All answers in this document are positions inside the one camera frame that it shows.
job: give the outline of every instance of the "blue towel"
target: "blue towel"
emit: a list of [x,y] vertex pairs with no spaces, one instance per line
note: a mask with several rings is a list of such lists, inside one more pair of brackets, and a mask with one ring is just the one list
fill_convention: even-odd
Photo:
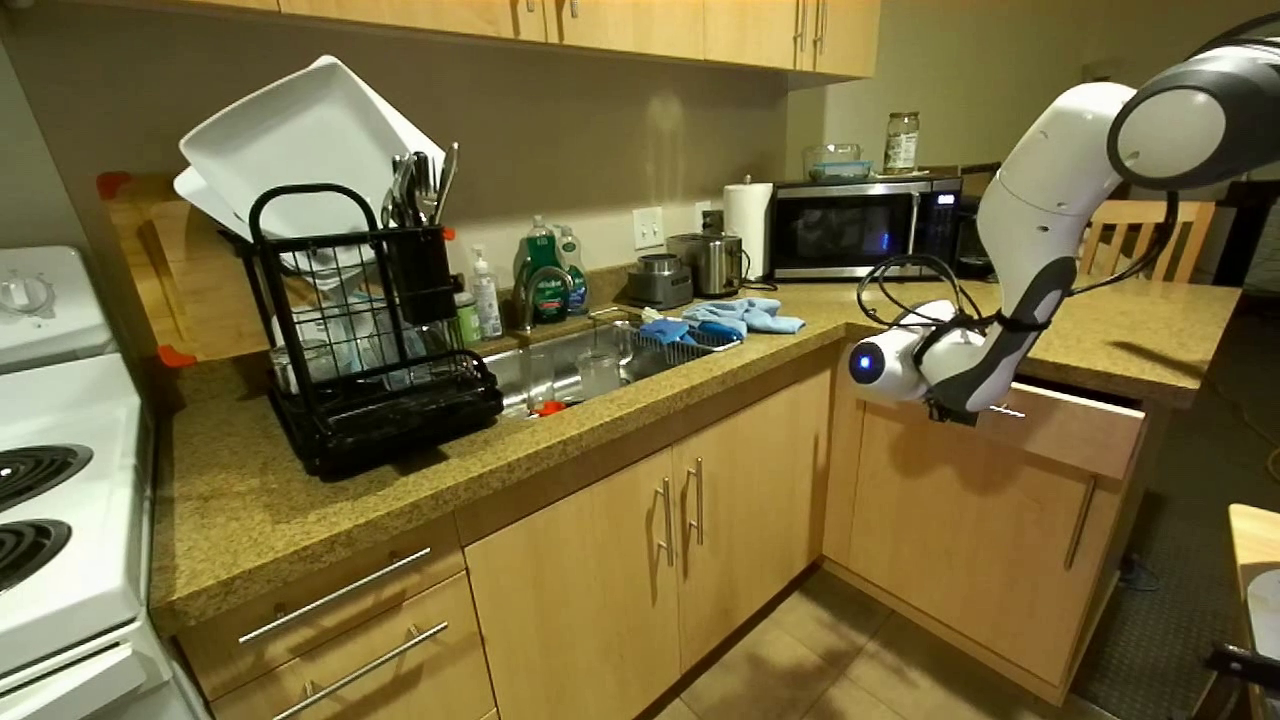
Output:
[[715,351],[715,349],[738,344],[738,336],[718,321],[669,321],[669,316],[638,322],[638,341],[658,349],[686,349],[686,351]]
[[798,316],[780,316],[774,296],[748,296],[748,301],[715,301],[715,303],[695,303],[693,321],[718,321],[738,332],[774,332],[774,336],[796,336],[805,329]]

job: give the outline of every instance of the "wall outlet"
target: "wall outlet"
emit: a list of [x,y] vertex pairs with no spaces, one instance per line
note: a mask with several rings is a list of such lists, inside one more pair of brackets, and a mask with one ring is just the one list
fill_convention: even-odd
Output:
[[632,206],[636,251],[663,247],[663,206]]

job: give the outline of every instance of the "tiled floor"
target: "tiled floor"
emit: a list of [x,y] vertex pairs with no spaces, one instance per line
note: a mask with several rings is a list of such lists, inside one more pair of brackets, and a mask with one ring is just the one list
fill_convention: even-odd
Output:
[[1045,707],[828,570],[807,577],[654,720],[1107,720]]

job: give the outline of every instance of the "glass jar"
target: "glass jar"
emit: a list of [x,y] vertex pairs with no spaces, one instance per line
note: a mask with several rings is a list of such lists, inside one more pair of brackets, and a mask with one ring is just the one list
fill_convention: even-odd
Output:
[[882,172],[915,172],[921,165],[921,111],[886,111]]

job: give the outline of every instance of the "dish rack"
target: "dish rack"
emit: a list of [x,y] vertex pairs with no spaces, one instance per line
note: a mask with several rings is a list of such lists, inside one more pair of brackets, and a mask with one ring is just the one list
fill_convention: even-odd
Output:
[[[363,230],[265,236],[265,210],[294,194],[348,201]],[[344,182],[270,187],[249,229],[238,254],[268,332],[268,396],[310,474],[436,453],[500,415],[495,374],[448,332],[455,279],[441,229],[378,229]]]

